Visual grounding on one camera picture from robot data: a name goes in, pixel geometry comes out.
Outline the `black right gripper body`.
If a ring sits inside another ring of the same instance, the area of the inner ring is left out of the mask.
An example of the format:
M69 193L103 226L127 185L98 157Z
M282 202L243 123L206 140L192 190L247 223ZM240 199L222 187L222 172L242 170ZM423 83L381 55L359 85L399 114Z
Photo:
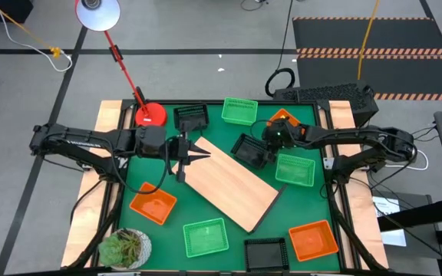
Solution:
M262 140L269 150L277 152L281 148L297 147L302 138L302 125L293 126L289 118L273 120L263 131Z

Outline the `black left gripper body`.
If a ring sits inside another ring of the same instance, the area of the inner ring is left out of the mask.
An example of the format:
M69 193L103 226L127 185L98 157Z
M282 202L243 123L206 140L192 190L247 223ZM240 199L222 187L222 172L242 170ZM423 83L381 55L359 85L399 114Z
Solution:
M167 171L170 175L176 176L177 182L185 182L185 167L190 164L188 155L190 141L187 139L187 132L181 132L178 136L172 136L167 140ZM177 171L174 172L171 161L176 160L178 163Z

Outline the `black plastic basket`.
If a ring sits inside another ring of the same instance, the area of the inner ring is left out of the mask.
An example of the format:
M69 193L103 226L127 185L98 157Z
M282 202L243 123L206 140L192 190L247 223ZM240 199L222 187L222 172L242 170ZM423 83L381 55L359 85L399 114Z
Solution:
M246 239L244 249L246 272L289 270L284 238Z
M174 126L180 132L205 130L209 125L207 105L204 103L173 109Z
M267 163L274 163L265 158L267 144L264 141L252 138L242 133L230 150L239 161L243 161L254 169L263 169Z

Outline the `orange-red plastic basket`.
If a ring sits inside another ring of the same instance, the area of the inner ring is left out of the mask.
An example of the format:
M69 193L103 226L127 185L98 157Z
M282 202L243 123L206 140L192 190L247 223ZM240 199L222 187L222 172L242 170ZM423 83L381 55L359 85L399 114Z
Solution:
M327 220L290 228L289 238L300 262L338 252L337 242Z
M278 110L266 124L266 133L305 135L305 128L301 122L286 109Z
M150 194L136 194L129 204L129 208L145 218L163 225L168 219L177 198L174 195L158 189Z

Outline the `green plastic basket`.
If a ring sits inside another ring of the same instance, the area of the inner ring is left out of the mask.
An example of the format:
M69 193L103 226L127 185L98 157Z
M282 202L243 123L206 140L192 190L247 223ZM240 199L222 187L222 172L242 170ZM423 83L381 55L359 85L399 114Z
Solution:
M226 123L250 126L256 121L257 110L257 101L226 97L221 117Z
M223 218L214 218L184 225L183 237L188 258L229 249L229 241Z
M313 187L315 161L298 156L279 154L277 157L275 179L297 186Z

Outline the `wooden shelf with black frame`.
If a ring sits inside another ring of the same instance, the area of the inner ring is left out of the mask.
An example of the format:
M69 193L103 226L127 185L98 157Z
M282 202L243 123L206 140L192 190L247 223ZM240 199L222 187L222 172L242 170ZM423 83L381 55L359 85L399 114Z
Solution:
M255 232L279 191L206 138L195 145L210 157L184 166L184 182L246 232Z

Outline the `red desk lamp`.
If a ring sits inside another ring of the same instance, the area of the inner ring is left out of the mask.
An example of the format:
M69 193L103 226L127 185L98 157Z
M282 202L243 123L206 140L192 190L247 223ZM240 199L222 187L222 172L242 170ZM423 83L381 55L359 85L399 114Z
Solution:
M130 77L123 62L119 47L113 42L109 30L120 19L120 4L118 0L75 0L74 10L78 21L87 29L103 32L110 45L109 51L113 59L120 66L129 83L134 98L138 103L138 110L134 116L137 125L164 126L167 122L167 112L159 103L147 102L141 89L136 86Z

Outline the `black perforated computer case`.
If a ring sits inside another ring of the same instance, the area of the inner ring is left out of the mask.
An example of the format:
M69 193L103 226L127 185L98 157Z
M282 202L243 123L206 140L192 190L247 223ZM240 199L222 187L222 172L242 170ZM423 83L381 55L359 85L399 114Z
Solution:
M364 126L378 111L373 89L364 81L346 84L329 84L322 87L291 87L276 90L273 100L300 104L315 101L320 107L329 110L331 100L348 101L355 126Z

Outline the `wooden table side board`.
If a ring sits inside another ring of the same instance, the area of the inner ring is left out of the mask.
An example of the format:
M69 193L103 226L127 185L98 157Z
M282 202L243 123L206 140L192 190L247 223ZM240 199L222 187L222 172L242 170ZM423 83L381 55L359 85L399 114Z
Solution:
M103 100L94 129L100 132L117 129L121 104L121 100ZM101 182L75 209L61 266L70 265L91 242L99 228L101 214L107 215L116 199L115 195L106 195L106 192L117 190L118 184Z
M355 122L348 101L334 100L329 103L332 126L338 129L354 128ZM373 197L368 188L368 176L362 169L357 169L351 174L351 179L345 185L345 192L336 193L337 206L340 211L347 206L350 214L347 216L355 234L373 255L375 260L388 268L388 260L384 250L383 241L374 208Z

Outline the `black hazard-striped floor mat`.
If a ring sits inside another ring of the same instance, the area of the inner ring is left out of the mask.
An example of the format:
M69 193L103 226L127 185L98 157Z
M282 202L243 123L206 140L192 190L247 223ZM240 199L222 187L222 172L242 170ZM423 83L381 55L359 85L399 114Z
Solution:
M294 17L292 23L300 54L442 54L432 18Z
M376 100L442 100L442 55L302 54L301 86L363 81Z

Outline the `green table mat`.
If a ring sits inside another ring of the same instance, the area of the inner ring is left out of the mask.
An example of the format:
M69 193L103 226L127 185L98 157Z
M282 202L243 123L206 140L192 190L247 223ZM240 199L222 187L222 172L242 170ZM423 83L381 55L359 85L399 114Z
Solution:
M124 193L119 226L140 230L146 233L152 242L152 253L144 268L150 270L242 271L246 267L244 247L246 239L283 237L287 246L291 270L338 271L337 254L300 262L295 256L289 239L289 229L293 227L331 219L328 201L322 198L321 187L325 180L321 153L318 150L301 148L284 149L282 152L315 161L314 185L304 187L278 181L275 177L276 166L274 164L268 164L264 169L254 170L254 174L279 191L280 195L252 234L240 228L187 184L177 182L174 176L163 177L163 161L143 158L131 159L127 173L127 183L131 187L138 189L144 182L155 185L162 179L162 190L177 199L167 220L163 225L158 225L130 209L130 203L135 195L130 190L126 190ZM228 249L193 258L187 257L183 227L190 223L210 219L224 220L229 241Z

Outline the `potted succulent plant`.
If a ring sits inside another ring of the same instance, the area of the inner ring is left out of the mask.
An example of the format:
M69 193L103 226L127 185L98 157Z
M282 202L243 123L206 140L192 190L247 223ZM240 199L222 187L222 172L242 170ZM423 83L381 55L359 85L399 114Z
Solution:
M152 242L145 233L121 228L98 245L99 262L119 271L133 270L147 263L152 249Z

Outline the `white paper sheet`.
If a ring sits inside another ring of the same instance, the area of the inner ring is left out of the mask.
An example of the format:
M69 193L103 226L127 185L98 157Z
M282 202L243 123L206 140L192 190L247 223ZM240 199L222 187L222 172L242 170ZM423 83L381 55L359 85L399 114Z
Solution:
M401 210L399 201L396 199L374 196L373 203L377 217L381 217L382 215L390 215Z
M385 245L392 245L398 247L406 247L406 236L403 229L387 231L381 233L381 239Z

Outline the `black metal stand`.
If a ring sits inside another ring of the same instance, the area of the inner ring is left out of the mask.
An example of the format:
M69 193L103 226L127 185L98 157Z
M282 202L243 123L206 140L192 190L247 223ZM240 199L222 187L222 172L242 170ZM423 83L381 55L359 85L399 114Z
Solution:
M388 200L384 196L382 199L389 204L396 205L400 211L399 212L383 212L377 203L374 203L376 212L378 216L378 224L381 232L393 232L402 230L405 235L415 239L417 242L421 243L425 248L431 250L437 256L442 259L442 232L436 231L434 233L434 241L437 244L437 248L423 240L421 237L416 235L411 231L412 228L422 226L422 225L434 225L436 223L442 222L442 201L430 203L427 205L422 205L419 207L401 208L399 205L400 199L396 199L397 204Z

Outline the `black box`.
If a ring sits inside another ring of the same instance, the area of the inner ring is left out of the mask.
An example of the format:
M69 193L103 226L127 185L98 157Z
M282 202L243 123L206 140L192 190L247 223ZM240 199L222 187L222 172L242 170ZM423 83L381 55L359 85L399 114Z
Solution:
M24 23L34 5L32 0L0 0L0 9L17 23Z

